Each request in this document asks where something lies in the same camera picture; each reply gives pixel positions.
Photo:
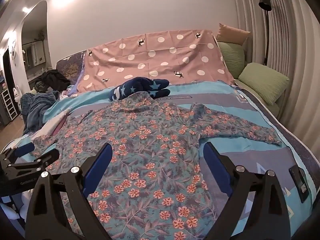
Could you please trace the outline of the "dark blue towel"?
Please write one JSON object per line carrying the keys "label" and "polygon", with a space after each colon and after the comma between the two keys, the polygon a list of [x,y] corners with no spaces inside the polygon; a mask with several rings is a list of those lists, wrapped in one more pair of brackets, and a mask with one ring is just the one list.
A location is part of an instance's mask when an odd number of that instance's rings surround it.
{"label": "dark blue towel", "polygon": [[43,116],[59,98],[58,91],[50,93],[25,93],[22,95],[21,115],[24,121],[23,135],[36,132],[44,125]]}

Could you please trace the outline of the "black clothes pile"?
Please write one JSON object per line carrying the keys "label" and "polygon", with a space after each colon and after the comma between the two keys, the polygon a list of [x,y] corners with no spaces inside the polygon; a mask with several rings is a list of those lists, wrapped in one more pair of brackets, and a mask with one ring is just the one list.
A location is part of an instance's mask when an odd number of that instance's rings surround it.
{"label": "black clothes pile", "polygon": [[52,69],[44,72],[35,81],[35,90],[40,93],[44,93],[50,87],[52,90],[61,92],[66,90],[71,82],[58,70]]}

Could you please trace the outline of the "white ladder rack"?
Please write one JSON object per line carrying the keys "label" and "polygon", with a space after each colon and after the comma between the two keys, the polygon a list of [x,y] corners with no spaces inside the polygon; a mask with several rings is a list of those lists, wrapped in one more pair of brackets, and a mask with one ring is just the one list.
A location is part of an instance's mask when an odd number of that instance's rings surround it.
{"label": "white ladder rack", "polygon": [[9,93],[8,89],[3,90],[1,92],[1,98],[2,98],[2,101],[4,104],[4,108],[7,111],[7,115],[9,117],[9,120],[13,121],[18,116],[18,114],[17,114],[16,108],[13,104],[13,101],[10,97],[10,93]]}

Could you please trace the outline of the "floral teal shirt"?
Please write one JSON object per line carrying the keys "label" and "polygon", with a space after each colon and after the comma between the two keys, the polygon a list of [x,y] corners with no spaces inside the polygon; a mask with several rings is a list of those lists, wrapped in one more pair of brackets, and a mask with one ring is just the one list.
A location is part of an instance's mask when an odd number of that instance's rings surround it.
{"label": "floral teal shirt", "polygon": [[54,136],[34,140],[33,156],[50,146],[64,173],[97,154],[105,143],[112,159],[88,202],[113,239],[203,239],[217,219],[200,168],[200,140],[241,137],[279,145],[272,128],[215,111],[189,109],[137,92],[100,110],[68,117]]}

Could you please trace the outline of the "black floor lamp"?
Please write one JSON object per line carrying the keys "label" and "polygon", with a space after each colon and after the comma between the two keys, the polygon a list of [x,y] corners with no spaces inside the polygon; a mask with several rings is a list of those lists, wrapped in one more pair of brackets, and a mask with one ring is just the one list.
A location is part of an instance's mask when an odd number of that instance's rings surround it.
{"label": "black floor lamp", "polygon": [[268,61],[268,52],[269,52],[269,44],[270,44],[269,12],[272,11],[271,0],[259,0],[259,7],[264,11],[264,18],[265,18],[266,47],[265,47],[264,65],[266,66]]}

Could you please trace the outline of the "pink folded garment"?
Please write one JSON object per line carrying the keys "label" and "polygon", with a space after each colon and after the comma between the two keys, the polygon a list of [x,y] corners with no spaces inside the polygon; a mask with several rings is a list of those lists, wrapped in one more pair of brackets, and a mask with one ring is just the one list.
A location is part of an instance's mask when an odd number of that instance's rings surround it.
{"label": "pink folded garment", "polygon": [[63,126],[64,126],[67,118],[68,118],[68,116],[64,116],[64,117],[61,119],[61,121],[58,123],[58,125],[57,125],[56,128],[54,129],[52,135],[56,135],[56,134],[59,132],[59,130],[60,130],[61,128],[63,128]]}

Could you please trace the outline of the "navy star fleece garment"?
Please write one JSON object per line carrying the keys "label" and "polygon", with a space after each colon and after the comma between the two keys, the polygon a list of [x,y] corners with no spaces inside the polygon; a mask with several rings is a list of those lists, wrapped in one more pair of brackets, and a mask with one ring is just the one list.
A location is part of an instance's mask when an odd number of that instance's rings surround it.
{"label": "navy star fleece garment", "polygon": [[169,81],[166,79],[148,79],[146,77],[135,77],[112,89],[109,100],[123,100],[136,92],[148,92],[153,99],[170,95],[167,89]]}

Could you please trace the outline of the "tan pillow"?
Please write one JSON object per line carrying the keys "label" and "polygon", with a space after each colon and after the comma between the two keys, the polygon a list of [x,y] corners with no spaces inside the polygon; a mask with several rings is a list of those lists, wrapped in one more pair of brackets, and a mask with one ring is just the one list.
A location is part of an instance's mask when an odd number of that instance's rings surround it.
{"label": "tan pillow", "polygon": [[220,23],[216,39],[219,42],[233,43],[242,46],[250,34],[250,31],[245,31]]}

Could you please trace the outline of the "black phone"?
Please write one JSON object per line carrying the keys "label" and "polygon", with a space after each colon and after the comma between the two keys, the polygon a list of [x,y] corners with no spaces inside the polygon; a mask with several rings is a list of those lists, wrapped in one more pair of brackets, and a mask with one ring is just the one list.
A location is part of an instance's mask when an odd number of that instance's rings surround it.
{"label": "black phone", "polygon": [[305,178],[305,173],[298,165],[289,168],[289,173],[298,191],[301,203],[304,203],[309,196],[309,187]]}

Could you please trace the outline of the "far green pillow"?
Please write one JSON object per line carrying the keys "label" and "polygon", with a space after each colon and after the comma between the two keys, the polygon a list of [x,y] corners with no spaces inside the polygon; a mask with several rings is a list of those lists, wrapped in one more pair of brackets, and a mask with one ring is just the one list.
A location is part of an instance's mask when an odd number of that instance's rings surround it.
{"label": "far green pillow", "polygon": [[245,68],[245,51],[239,44],[218,42],[223,60],[235,79],[238,79]]}

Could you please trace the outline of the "pink polka dot sheet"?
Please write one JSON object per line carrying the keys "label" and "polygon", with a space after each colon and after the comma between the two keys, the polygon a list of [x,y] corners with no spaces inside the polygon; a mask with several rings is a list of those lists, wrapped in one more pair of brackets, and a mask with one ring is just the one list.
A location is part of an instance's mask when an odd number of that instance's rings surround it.
{"label": "pink polka dot sheet", "polygon": [[210,30],[171,30],[122,38],[89,48],[79,93],[114,88],[135,77],[171,85],[234,78]]}

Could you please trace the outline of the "near green pillow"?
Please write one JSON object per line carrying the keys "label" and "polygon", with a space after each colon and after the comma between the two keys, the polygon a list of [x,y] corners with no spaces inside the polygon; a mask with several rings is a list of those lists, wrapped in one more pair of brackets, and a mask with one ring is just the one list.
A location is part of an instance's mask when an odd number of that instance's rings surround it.
{"label": "near green pillow", "polygon": [[247,64],[238,80],[255,90],[268,105],[280,98],[290,81],[286,75],[254,62]]}

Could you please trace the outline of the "white folded garment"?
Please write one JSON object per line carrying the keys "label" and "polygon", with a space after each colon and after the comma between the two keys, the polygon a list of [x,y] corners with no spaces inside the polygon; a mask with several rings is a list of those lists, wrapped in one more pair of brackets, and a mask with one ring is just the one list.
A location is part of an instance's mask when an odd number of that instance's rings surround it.
{"label": "white folded garment", "polygon": [[60,123],[60,121],[64,117],[66,117],[70,113],[70,111],[71,111],[71,109],[68,108],[68,109],[62,111],[57,116],[50,119],[49,121],[47,121],[40,130],[38,130],[36,133],[34,133],[31,136],[31,140],[35,140],[37,137],[41,137],[43,135],[51,135],[53,133],[54,129],[56,129],[56,127]]}

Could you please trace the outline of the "green pillow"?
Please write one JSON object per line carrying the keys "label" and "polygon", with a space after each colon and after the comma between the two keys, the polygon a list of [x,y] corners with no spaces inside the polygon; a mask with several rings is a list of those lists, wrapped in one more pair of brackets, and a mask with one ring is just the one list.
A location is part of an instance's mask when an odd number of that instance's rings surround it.
{"label": "green pillow", "polygon": [[280,98],[290,81],[286,75],[254,62],[247,64],[238,80],[255,90],[268,105]]}
{"label": "green pillow", "polygon": [[238,79],[245,68],[245,51],[239,44],[218,42],[223,60],[235,79]]}

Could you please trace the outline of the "beige pleated curtain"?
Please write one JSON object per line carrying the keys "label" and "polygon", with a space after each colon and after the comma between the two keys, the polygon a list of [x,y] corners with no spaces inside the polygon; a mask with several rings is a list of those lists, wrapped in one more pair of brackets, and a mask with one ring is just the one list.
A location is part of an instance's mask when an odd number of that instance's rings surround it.
{"label": "beige pleated curtain", "polygon": [[[235,0],[240,29],[251,32],[247,58],[262,63],[266,37],[259,0]],[[306,0],[271,0],[267,66],[290,79],[280,122],[319,156],[319,21]]]}

